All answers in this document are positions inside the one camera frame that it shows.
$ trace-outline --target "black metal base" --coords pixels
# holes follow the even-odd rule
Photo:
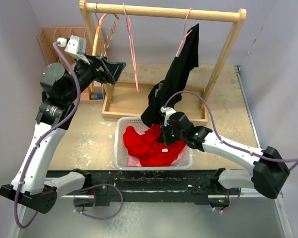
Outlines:
[[[48,171],[47,178],[58,178],[70,171]],[[190,202],[209,205],[208,195],[226,195],[226,189],[219,189],[214,179],[215,170],[187,171],[87,171],[92,174],[94,185],[114,184],[121,190],[124,202]],[[118,192],[111,187],[96,188],[95,206],[109,206],[110,202],[120,202]]]

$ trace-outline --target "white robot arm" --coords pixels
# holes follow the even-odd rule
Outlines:
[[[176,112],[170,107],[162,107],[161,112],[165,118],[161,128],[162,136],[160,139],[162,142],[169,144],[180,139],[192,149],[222,156],[245,168],[244,170],[222,169],[218,177],[221,186],[227,189],[234,187],[254,188],[268,198],[275,199],[277,197],[290,174],[288,167],[285,163],[266,161],[252,154],[282,159],[276,149],[267,147],[266,150],[263,150],[249,147],[222,136],[219,140],[211,129],[204,126],[194,126],[183,112]],[[251,151],[251,153],[234,149],[222,141],[245,151]]]

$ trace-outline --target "pink cloth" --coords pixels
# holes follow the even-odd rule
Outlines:
[[[139,135],[144,135],[144,132],[143,131],[137,131],[137,133]],[[175,162],[177,162],[178,160],[180,160],[183,157],[184,153],[185,153],[185,147],[183,148],[183,150],[181,150],[180,154],[178,155],[178,158],[176,158],[171,164],[174,164]],[[129,158],[128,158],[128,166],[129,167],[142,167],[141,164],[140,164],[140,160],[137,159],[134,156],[129,156]]]

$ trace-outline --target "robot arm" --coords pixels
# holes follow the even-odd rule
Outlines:
[[[245,170],[220,169],[217,172],[219,185],[224,188],[254,188],[262,195],[275,199],[284,185],[290,171],[285,163],[270,162],[260,159],[252,153],[246,153],[223,144],[216,134],[204,126],[194,126],[183,112],[176,112],[173,108],[161,108],[165,117],[161,129],[161,141],[165,144],[176,140],[183,140],[190,148],[209,152],[229,159],[245,168]],[[226,139],[223,141],[255,152],[269,158],[282,159],[278,151],[272,147],[266,150],[249,147]]]
[[[84,38],[71,36],[68,42],[66,39],[58,39],[58,41],[63,47],[67,44],[65,51],[77,59],[74,71],[81,92],[94,80],[116,84],[126,66],[122,62],[108,62],[106,57],[85,55],[83,52],[85,52],[86,39]],[[37,123],[28,152],[11,184],[0,188],[0,195],[10,200],[15,199],[21,174],[36,142],[52,126],[69,115],[74,108],[73,101],[77,97],[73,78],[60,63],[52,63],[44,69],[41,86],[43,88],[42,103],[36,117]],[[91,174],[78,169],[61,178],[45,182],[53,154],[69,128],[71,120],[72,118],[52,131],[39,146],[36,146],[37,149],[24,176],[18,203],[38,212],[47,213],[53,207],[57,197],[92,185]]]

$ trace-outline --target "hanging shirt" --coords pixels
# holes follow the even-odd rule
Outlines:
[[[143,123],[148,127],[164,121],[160,108],[174,93],[184,90],[190,71],[199,66],[199,24],[190,30],[192,32],[187,36],[179,57],[174,58],[165,79],[156,84],[149,93],[149,106],[141,115]],[[180,94],[175,96],[168,107],[173,108],[181,99]]]

